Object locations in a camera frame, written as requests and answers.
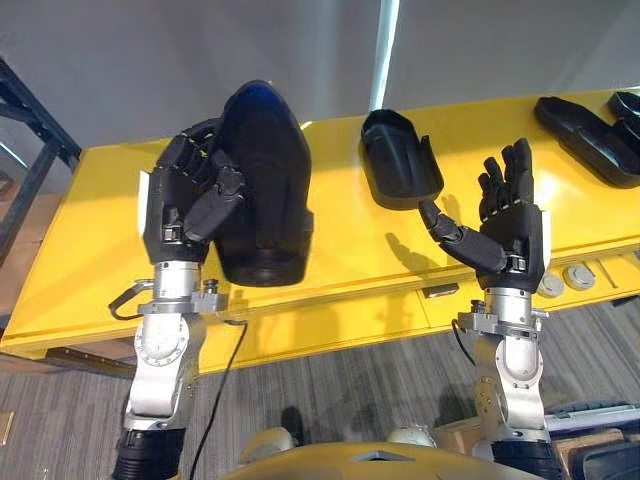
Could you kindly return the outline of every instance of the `robotic arm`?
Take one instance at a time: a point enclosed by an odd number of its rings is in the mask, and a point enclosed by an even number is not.
[[[306,209],[310,156],[295,117],[266,82],[245,84],[220,119],[177,135],[149,175],[143,239],[153,280],[138,280],[109,305],[117,319],[143,316],[137,369],[118,442],[116,479],[178,474],[191,417],[203,313],[227,306],[217,281],[201,282],[215,241],[225,276],[253,286],[304,276],[312,231]],[[138,315],[118,307],[153,289]]]
[[[531,306],[545,271],[542,213],[533,203],[531,150],[526,139],[502,150],[505,177],[495,158],[479,177],[480,232],[456,225],[432,201],[421,202],[422,219],[440,247],[476,271],[485,293],[462,329],[477,332],[476,409],[495,461],[547,479],[561,478],[545,426],[538,384],[539,342],[547,314]]]
[[[140,305],[135,334],[138,367],[124,414],[113,473],[117,479],[171,478],[178,473],[193,406],[198,354],[206,325],[202,313],[226,308],[217,282],[201,288],[200,267],[209,241],[243,201],[244,177],[214,149],[217,120],[176,136],[149,177],[144,242],[154,279],[138,281],[110,305],[153,289]]]

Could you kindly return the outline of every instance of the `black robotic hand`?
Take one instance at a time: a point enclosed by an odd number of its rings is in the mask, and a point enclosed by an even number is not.
[[[457,226],[433,201],[419,204],[431,237],[449,255],[472,267],[483,289],[535,292],[544,274],[542,213],[533,203],[531,149],[521,138],[502,150],[505,177],[495,158],[484,162],[480,232]]]
[[[304,277],[313,215],[311,156],[285,100],[254,80],[222,116],[177,135],[151,173],[144,242],[152,263],[202,263],[215,242],[239,285],[292,285]]]
[[[213,235],[243,201],[244,178],[217,148],[219,123],[176,135],[150,175],[143,239],[151,263],[203,263]]]

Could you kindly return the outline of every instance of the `wire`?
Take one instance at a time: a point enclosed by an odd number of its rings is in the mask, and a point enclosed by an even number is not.
[[[229,363],[227,363],[227,367],[224,370],[224,374],[222,375],[222,381],[220,382],[220,388],[218,389],[218,393],[216,394],[216,399],[213,402],[213,408],[211,409],[211,415],[209,416],[209,422],[207,423],[207,428],[205,428],[202,437],[200,438],[200,443],[198,444],[198,450],[196,451],[196,456],[193,459],[193,464],[191,465],[191,472],[189,473],[189,480],[193,480],[196,474],[196,467],[198,466],[198,460],[200,459],[200,454],[202,453],[202,449],[204,448],[204,444],[207,441],[207,437],[209,436],[209,431],[211,431],[211,427],[213,426],[213,422],[216,418],[216,413],[218,411],[218,405],[220,404],[220,399],[222,398],[222,391],[224,390],[224,386],[227,383],[227,377],[229,376],[229,372],[231,371],[231,365],[233,364],[233,360],[236,358],[236,354],[238,350],[240,350],[240,346],[242,345],[242,341],[244,340],[245,335],[247,334],[247,329],[249,328],[249,324],[243,321],[237,320],[225,320],[225,323],[234,326],[242,326],[242,333],[240,334],[240,338],[238,339],[238,343],[236,343],[236,347],[233,349],[233,353],[231,354],[231,358],[229,358]]]
[[[460,335],[458,334],[458,328],[459,328],[458,320],[456,320],[455,318],[451,320],[451,327],[453,328],[453,334],[456,336],[456,340],[458,341],[460,350],[462,350],[462,353],[464,353],[464,356],[467,357],[467,359],[471,362],[471,365],[475,367],[476,361],[473,359],[473,357],[469,354],[465,346],[462,344],[462,340],[460,340]]]

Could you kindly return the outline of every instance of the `cardboard box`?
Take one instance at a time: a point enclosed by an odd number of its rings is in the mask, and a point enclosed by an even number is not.
[[[61,200],[61,193],[50,193],[36,196],[31,204],[11,251],[0,268],[0,315],[13,311]],[[0,218],[4,219],[10,205],[11,201],[0,202]]]
[[[471,455],[473,446],[484,438],[480,417],[465,418],[434,429],[438,448]]]
[[[553,449],[562,464],[562,476],[570,480],[571,456],[575,449],[622,441],[624,441],[624,436],[620,430],[617,428],[608,428],[601,433],[556,440],[553,442]]]

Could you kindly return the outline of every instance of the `yellow tabletop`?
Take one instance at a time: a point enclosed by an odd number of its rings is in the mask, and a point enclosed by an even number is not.
[[[584,265],[596,276],[591,289],[578,291],[565,286],[564,293],[553,299],[534,295],[534,306],[554,311],[640,293],[640,260],[635,255],[612,255]],[[562,270],[563,267],[554,267],[551,272],[562,276]],[[254,317],[249,320],[247,337],[234,365],[259,365],[442,332],[451,328],[451,320],[458,312],[469,311],[471,300],[482,298],[480,287],[470,280],[461,282],[455,294],[442,297],[427,298],[417,290]],[[200,371],[222,370],[239,335],[238,327],[210,325],[200,352]]]
[[[610,93],[563,97],[612,122],[605,106]],[[640,188],[614,189],[585,170],[536,123],[532,114],[535,102],[536,98],[530,97],[404,112],[419,134],[431,137],[445,180],[438,199],[441,208],[454,219],[477,227],[481,192],[476,178],[482,171],[482,161],[499,155],[504,145],[527,137],[534,155],[536,201],[552,212],[554,264],[637,249]],[[315,324],[296,320],[300,315],[295,312],[329,308],[336,302],[359,302],[367,296],[370,300],[365,302],[366,307],[365,303],[358,304],[358,308],[365,309],[358,316],[359,321],[340,316],[338,327],[333,329],[351,332],[347,343],[357,344],[354,338],[367,343],[375,322],[381,322],[380,315],[387,315],[380,311],[389,295],[417,297],[415,290],[423,286],[473,278],[470,269],[431,241],[417,212],[391,211],[375,204],[361,167],[359,132],[363,120],[332,119],[305,128],[313,163],[309,207],[315,214],[306,277],[295,286],[263,289],[223,281],[221,290],[231,297],[229,315],[275,315],[273,318],[279,318],[277,323],[285,325],[287,322],[278,317],[281,313],[289,319],[291,329],[295,325],[296,331],[313,332],[308,325]],[[131,335],[137,322],[112,319],[107,304],[134,279],[152,276],[144,245],[136,233],[138,172],[150,170],[165,145],[163,140],[83,152],[0,343],[1,349],[27,354]],[[204,271],[207,277],[221,277],[213,252]],[[465,307],[457,300],[461,295],[455,298],[449,300],[457,304],[456,310]],[[369,307],[369,302],[377,302],[378,307]],[[419,298],[405,302],[409,303],[414,304],[411,308],[422,309]],[[289,351],[309,351],[299,347],[301,334],[294,335],[290,330],[283,334],[283,328],[289,329],[278,327],[277,336],[293,339],[286,344]],[[400,328],[394,335],[403,336],[402,332]],[[384,332],[373,336],[380,339]],[[316,343],[316,351],[340,344],[341,333],[323,341],[325,347]]]

